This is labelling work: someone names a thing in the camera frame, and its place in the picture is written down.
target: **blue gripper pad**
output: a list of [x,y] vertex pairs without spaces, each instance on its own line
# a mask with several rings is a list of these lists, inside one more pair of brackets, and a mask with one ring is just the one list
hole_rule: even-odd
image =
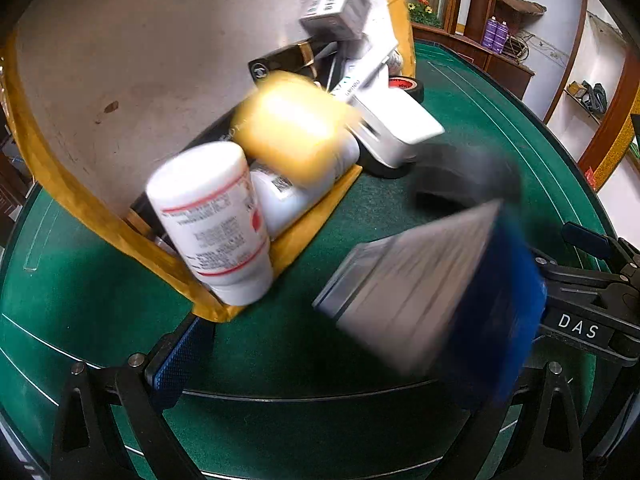
[[145,379],[151,405],[161,412],[175,406],[195,365],[210,354],[216,324],[189,314],[180,326],[162,336],[149,353]]

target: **bottle label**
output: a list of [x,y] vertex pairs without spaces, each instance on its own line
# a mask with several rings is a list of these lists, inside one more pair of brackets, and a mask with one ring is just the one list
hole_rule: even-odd
[[231,184],[161,214],[184,261],[201,276],[241,269],[268,241],[248,169]]
[[257,171],[261,180],[273,186],[273,193],[279,200],[284,200],[296,191],[288,178],[273,173],[273,171],[260,162],[254,162],[251,165],[251,171]]

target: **small box with barcode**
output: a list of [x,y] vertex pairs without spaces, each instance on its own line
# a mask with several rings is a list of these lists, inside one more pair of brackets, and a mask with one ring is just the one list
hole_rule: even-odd
[[300,23],[312,36],[359,40],[370,7],[370,0],[309,0]]

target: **brown stain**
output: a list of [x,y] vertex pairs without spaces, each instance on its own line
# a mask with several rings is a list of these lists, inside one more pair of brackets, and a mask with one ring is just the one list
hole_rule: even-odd
[[104,113],[110,114],[111,112],[116,111],[119,106],[120,106],[120,103],[117,101],[114,101],[113,103],[109,103],[104,107]]

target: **red stripe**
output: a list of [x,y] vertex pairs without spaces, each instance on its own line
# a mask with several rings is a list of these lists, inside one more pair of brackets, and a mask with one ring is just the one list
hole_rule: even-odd
[[189,204],[180,205],[178,207],[170,207],[170,208],[167,208],[167,209],[161,209],[160,211],[162,211],[163,213],[175,213],[176,211],[183,211],[185,209],[191,209],[192,207],[196,207],[196,206],[199,206],[200,204],[204,204],[205,202],[208,202],[209,200],[214,199],[218,195],[223,194],[227,189],[229,189],[230,187],[234,186],[235,184],[238,183],[238,181],[242,180],[243,177],[248,176],[248,175],[249,175],[249,168],[246,168],[244,170],[244,172],[242,173],[242,175],[240,175],[238,178],[236,178],[233,182],[227,184],[225,187],[222,187],[220,189],[215,190],[210,195],[207,195],[204,198],[199,198],[195,202],[191,202]]
[[254,254],[252,254],[251,256],[249,256],[249,259],[243,263],[241,263],[238,266],[235,266],[233,269],[229,269],[229,270],[223,270],[222,272],[198,272],[196,271],[199,275],[201,276],[224,276],[225,274],[228,274],[230,272],[234,272],[234,270],[238,270],[238,269],[242,269],[246,264],[248,264],[250,261],[254,260],[255,257],[258,255],[258,253],[260,253],[260,251],[262,250],[262,248],[264,247],[265,243],[267,243],[267,238],[265,238],[262,242],[262,244],[260,245],[260,247],[258,248],[257,251],[255,251]]

